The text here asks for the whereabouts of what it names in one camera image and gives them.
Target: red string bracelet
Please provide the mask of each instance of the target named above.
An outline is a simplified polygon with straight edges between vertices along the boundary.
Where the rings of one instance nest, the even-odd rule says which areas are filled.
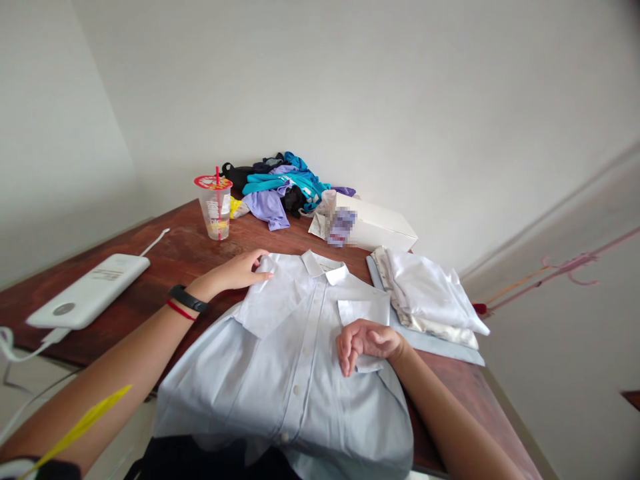
[[[185,312],[184,310],[182,310],[182,308],[178,307],[174,302],[172,302],[171,300],[167,300],[167,305],[170,306],[172,309],[176,310],[176,312],[178,312],[180,315],[182,315],[184,318],[188,318],[191,321],[195,321],[195,318],[193,318],[192,316],[190,316],[190,314],[188,314],[187,312]]]

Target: cup lid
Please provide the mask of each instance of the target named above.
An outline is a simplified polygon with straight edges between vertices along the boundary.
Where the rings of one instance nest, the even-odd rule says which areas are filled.
[[[193,179],[193,182],[204,190],[226,190],[233,186],[233,182],[227,178],[220,177],[220,184],[216,184],[215,175],[202,175]]]

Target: wooden table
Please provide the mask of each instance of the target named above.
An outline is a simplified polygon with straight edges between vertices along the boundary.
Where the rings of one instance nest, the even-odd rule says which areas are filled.
[[[15,345],[33,351],[41,344],[44,330],[25,323],[26,318],[113,253],[138,255],[164,228],[171,228],[148,254],[151,266],[88,328],[73,331],[62,342],[50,346],[43,355],[79,367],[86,367],[132,332],[160,308],[167,292],[176,283],[188,285],[194,278],[238,253],[254,248],[300,255],[308,249],[338,261],[371,284],[366,256],[356,248],[336,249],[307,232],[310,219],[290,218],[291,227],[270,232],[267,224],[248,214],[231,222],[229,238],[210,240],[197,201],[189,202],[150,220],[102,245],[81,253],[42,273],[0,292],[0,324],[13,329]],[[189,346],[230,306],[241,301],[247,290],[230,290],[218,295],[211,308],[200,316],[188,332],[165,373]],[[488,430],[528,479],[540,476],[520,439],[487,385],[480,367],[426,352],[421,358]],[[438,452],[413,404],[408,401],[413,425],[415,469],[446,476]]]

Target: pile of clothes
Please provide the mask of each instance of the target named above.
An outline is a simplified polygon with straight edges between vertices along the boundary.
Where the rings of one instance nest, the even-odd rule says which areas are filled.
[[[400,323],[478,350],[489,329],[476,314],[455,270],[426,257],[378,247],[371,254]]]
[[[320,182],[302,158],[290,151],[264,158],[252,167],[236,168],[226,163],[222,173],[242,190],[242,201],[256,218],[268,222],[271,231],[290,226],[287,211],[295,218],[313,212],[322,200],[322,192],[331,189],[330,184]],[[335,189],[346,195],[355,194],[353,189]]]

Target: person's right hand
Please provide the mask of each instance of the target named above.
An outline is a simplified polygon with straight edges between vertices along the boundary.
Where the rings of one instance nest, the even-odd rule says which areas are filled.
[[[342,328],[335,344],[342,375],[350,377],[360,355],[391,359],[400,354],[404,338],[391,327],[358,319]]]
[[[241,253],[194,280],[186,288],[186,292],[208,302],[224,290],[240,289],[267,281],[273,278],[272,273],[256,273],[253,269],[260,266],[258,258],[268,254],[264,249]]]

